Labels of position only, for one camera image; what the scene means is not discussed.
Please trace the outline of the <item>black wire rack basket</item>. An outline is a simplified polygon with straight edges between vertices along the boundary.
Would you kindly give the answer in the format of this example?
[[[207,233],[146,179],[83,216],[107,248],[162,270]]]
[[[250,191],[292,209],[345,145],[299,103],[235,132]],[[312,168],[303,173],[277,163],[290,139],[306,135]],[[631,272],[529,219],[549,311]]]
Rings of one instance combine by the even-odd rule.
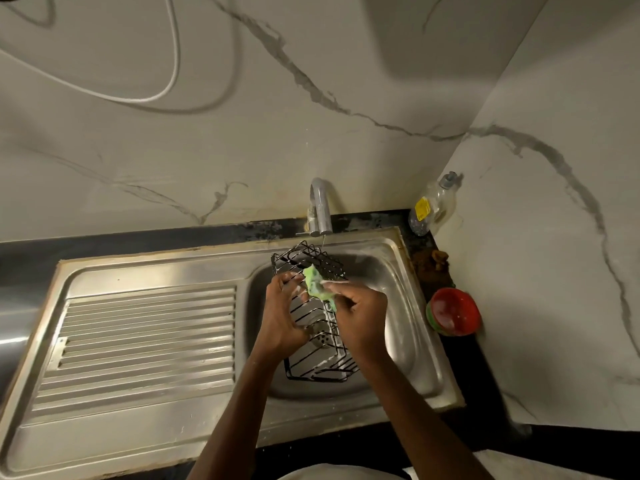
[[[324,280],[347,279],[340,260],[307,241],[271,256],[274,274],[289,271],[302,274],[304,268],[311,265],[316,266]],[[335,313],[327,310],[322,301],[308,297],[308,302],[302,304],[296,299],[292,302],[291,314],[296,324],[309,332],[309,340],[284,360],[287,379],[343,383],[358,371],[355,360],[341,339]]]

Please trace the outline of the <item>brown scrubber pad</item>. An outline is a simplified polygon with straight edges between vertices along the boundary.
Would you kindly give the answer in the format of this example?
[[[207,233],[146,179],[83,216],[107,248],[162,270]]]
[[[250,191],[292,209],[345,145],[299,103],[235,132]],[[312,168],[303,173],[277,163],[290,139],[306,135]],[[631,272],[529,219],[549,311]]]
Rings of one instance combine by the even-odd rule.
[[[425,294],[442,288],[455,288],[449,273],[449,254],[436,248],[424,248],[412,255],[412,265]]]

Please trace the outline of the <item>red round soap container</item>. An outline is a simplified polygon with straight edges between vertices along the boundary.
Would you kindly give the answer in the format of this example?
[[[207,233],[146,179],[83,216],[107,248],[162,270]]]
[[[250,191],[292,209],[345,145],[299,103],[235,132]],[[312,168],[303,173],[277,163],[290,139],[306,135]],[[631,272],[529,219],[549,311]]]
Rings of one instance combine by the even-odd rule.
[[[473,335],[482,327],[481,313],[471,295],[453,287],[437,290],[426,306],[428,324],[446,337]]]

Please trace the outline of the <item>person's right forearm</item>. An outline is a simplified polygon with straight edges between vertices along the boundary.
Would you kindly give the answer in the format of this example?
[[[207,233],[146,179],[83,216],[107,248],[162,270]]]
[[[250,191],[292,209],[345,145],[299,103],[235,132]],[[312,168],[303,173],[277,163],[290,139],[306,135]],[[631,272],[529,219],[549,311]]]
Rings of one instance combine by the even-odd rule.
[[[494,480],[432,410],[384,347],[351,347],[419,480]]]

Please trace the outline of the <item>clear dish soap bottle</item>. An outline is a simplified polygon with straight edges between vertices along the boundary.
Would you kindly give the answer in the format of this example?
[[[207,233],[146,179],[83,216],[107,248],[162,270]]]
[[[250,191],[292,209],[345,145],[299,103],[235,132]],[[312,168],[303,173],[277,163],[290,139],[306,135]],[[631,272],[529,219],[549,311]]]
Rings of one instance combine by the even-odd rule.
[[[423,237],[436,232],[452,215],[459,186],[460,175],[454,171],[427,184],[409,214],[408,224],[414,235]]]

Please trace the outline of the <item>white garment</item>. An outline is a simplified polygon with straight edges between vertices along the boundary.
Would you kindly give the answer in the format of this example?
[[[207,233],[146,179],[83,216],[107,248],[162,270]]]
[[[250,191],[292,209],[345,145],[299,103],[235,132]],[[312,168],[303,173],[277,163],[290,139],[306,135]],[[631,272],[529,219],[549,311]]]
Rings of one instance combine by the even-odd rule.
[[[412,478],[368,467],[319,463],[292,471],[277,480],[412,480]]]

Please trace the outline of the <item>chrome faucet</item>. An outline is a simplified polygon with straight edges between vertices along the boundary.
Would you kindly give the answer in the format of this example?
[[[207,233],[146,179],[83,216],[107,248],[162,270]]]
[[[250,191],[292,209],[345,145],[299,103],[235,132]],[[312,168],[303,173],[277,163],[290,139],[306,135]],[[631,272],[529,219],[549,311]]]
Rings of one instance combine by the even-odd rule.
[[[324,237],[333,234],[332,215],[326,194],[326,181],[315,177],[310,185],[310,204],[304,231],[296,236]]]

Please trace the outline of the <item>person's right hand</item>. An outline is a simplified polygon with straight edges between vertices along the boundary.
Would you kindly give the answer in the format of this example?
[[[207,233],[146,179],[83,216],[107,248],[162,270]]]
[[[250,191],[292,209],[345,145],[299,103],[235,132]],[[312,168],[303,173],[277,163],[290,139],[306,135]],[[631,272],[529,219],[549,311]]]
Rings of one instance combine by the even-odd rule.
[[[341,339],[359,366],[387,355],[387,306],[387,296],[372,289],[372,298],[368,303],[335,313]]]

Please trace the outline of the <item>person's left forearm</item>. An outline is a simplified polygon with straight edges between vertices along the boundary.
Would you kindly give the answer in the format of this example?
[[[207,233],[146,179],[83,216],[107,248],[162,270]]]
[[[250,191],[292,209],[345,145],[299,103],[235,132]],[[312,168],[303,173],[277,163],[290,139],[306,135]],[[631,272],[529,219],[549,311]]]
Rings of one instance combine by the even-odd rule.
[[[269,387],[291,354],[292,348],[254,346],[187,480],[250,480]]]

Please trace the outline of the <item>person's left hand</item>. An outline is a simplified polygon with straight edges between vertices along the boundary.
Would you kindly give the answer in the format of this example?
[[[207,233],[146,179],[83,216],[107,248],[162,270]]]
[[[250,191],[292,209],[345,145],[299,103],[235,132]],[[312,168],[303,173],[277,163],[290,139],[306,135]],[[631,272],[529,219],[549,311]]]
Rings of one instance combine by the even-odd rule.
[[[308,332],[296,324],[291,310],[282,310],[273,304],[271,279],[266,288],[262,322],[251,357],[260,362],[277,364],[297,352],[308,340]]]

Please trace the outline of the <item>stainless steel sink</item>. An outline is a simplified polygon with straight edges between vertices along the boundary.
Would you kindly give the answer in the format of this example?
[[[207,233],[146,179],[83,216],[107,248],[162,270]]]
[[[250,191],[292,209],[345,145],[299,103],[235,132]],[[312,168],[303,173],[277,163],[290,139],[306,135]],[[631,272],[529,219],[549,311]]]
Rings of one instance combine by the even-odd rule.
[[[0,408],[0,478],[94,480],[200,454],[252,350],[276,256],[388,297],[385,341],[436,411],[465,403],[397,227],[64,260]]]

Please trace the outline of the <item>green scrubbing sponge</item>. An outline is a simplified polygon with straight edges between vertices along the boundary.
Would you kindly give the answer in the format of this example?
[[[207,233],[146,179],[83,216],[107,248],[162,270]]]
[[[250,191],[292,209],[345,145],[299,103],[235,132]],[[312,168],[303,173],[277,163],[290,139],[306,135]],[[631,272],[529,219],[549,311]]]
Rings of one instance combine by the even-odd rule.
[[[308,296],[322,301],[327,310],[331,313],[336,313],[335,294],[326,288],[324,277],[322,277],[316,266],[306,267],[302,273]]]

